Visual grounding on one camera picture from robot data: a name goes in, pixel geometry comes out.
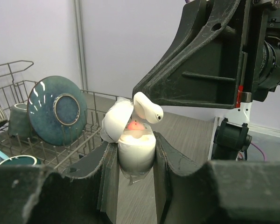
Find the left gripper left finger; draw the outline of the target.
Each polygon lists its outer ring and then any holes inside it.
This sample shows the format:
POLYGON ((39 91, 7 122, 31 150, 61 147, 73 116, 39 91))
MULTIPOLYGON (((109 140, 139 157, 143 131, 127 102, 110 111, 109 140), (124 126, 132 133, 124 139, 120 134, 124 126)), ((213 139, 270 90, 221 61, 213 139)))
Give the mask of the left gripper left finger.
POLYGON ((118 147, 103 142, 63 172, 0 166, 0 224, 114 224, 118 147))

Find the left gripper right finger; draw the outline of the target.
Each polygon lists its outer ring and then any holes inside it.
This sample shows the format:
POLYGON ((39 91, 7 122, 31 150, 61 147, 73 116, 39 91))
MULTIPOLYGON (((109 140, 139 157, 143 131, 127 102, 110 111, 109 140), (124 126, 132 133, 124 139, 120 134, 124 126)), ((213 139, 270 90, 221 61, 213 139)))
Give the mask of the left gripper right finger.
POLYGON ((280 162, 198 165, 160 133, 154 135, 158 223, 280 224, 280 162))

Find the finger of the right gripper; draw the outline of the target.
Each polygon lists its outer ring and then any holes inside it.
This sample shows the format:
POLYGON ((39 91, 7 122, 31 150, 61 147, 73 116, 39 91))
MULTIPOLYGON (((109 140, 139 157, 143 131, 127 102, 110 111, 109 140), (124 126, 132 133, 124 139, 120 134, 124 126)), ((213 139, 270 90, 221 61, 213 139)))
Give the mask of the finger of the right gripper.
POLYGON ((176 35, 135 85, 158 105, 237 106, 249 0, 195 0, 182 8, 176 35))

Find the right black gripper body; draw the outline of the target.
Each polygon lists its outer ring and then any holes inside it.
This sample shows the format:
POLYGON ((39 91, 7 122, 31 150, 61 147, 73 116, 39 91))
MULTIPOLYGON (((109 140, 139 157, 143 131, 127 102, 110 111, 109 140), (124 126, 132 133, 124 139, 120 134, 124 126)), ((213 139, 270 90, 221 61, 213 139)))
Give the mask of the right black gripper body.
POLYGON ((250 5, 237 108, 241 103, 265 101, 280 86, 280 0, 252 0, 250 5))

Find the white ear-hook earbud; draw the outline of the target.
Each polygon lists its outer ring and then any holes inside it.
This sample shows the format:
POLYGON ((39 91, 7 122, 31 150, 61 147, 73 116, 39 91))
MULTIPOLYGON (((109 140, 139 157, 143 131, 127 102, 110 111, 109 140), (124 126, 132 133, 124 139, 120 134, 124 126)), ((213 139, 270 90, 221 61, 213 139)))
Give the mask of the white ear-hook earbud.
POLYGON ((137 92, 133 97, 135 112, 141 119, 151 124, 159 123, 164 116, 161 106, 153 103, 143 92, 137 92))

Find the white oval earbud case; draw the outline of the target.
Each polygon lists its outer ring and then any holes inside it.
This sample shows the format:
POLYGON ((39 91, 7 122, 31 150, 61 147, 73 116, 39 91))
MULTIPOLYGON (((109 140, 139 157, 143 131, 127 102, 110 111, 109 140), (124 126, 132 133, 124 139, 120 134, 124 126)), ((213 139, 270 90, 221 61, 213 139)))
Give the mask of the white oval earbud case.
POLYGON ((119 97, 102 120, 100 137, 118 146, 120 169, 129 185, 142 181, 153 167, 156 138, 150 125, 133 117, 131 100, 119 97))

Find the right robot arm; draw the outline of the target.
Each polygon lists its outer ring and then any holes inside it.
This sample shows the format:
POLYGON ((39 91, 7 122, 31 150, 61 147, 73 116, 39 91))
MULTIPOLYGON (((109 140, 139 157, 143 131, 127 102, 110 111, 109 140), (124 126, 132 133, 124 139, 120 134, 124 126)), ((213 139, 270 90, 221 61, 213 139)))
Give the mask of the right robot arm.
POLYGON ((134 86, 153 103, 226 109, 212 158, 234 160, 252 137, 253 101, 280 85, 280 0, 195 0, 184 5, 160 61, 134 86))

